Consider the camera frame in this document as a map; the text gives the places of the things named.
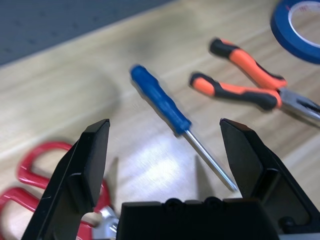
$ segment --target blue tape roll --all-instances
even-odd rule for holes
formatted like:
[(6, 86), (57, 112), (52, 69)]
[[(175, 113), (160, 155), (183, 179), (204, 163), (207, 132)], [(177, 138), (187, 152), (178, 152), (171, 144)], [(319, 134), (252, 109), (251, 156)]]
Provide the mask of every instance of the blue tape roll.
[(282, 0), (271, 17), (271, 30), (277, 41), (289, 53), (314, 64), (320, 64), (320, 44), (308, 41), (294, 30), (291, 17), (295, 10), (306, 10), (308, 6), (318, 8), (320, 0)]

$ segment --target gray carpet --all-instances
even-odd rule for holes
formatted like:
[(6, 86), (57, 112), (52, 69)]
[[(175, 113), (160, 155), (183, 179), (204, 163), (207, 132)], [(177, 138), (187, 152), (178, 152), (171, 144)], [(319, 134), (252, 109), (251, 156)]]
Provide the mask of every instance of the gray carpet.
[(0, 0), (0, 65), (172, 0)]

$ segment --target wooden table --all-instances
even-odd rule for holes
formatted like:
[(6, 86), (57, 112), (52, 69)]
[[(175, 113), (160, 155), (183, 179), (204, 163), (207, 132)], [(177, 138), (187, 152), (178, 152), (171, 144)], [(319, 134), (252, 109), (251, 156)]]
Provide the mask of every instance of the wooden table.
[[(208, 53), (208, 43), (218, 36), (240, 45), (268, 71), (283, 75), (291, 90), (320, 103), (319, 66), (292, 56), (271, 32), (276, 3), (178, 0), (2, 66), (0, 190), (22, 185), (15, 178), (17, 163), (36, 144), (51, 139), (74, 143), (86, 126), (109, 118), (105, 178), (118, 214), (123, 202), (235, 196), (137, 93), (129, 69), (139, 63), (158, 77), (228, 174), (220, 118), (254, 129), (320, 208), (319, 124), (280, 110), (262, 112), (250, 104), (212, 100), (188, 86), (192, 71), (254, 86), (230, 62)], [(299, 27), (319, 40), (319, 22), (313, 17)], [(50, 176), (62, 155), (43, 156), (34, 170)], [(41, 196), (38, 189), (25, 188)], [(31, 215), (10, 204), (1, 220), (6, 238), (20, 238)]]

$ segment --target needle-nose pliers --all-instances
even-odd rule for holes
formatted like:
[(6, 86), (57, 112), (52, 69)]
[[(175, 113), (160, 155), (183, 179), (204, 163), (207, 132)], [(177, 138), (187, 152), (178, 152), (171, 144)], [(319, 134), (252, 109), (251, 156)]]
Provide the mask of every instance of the needle-nose pliers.
[(261, 88), (236, 86), (220, 83), (211, 77), (195, 72), (191, 75), (190, 85), (209, 96), (251, 102), (269, 111), (274, 108), (286, 108), (292, 112), (304, 114), (320, 121), (320, 106), (310, 99), (286, 88), (287, 81), (260, 66), (247, 52), (231, 42), (215, 38), (209, 51), (229, 59)]

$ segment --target screwdriver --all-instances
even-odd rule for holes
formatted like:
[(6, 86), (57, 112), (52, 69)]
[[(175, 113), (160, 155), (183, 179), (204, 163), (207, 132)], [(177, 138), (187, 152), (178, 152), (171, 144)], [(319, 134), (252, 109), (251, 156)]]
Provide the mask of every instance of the screwdriver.
[(205, 156), (208, 162), (225, 180), (228, 187), (233, 191), (237, 191), (238, 188), (235, 183), (192, 134), (190, 131), (190, 127), (192, 125), (191, 121), (179, 111), (174, 101), (161, 88), (158, 80), (141, 65), (134, 66), (130, 73), (132, 80), (136, 83), (140, 91), (149, 98), (159, 112), (170, 122), (175, 132), (178, 135), (184, 135), (185, 137), (189, 138), (197, 147), (197, 149)]

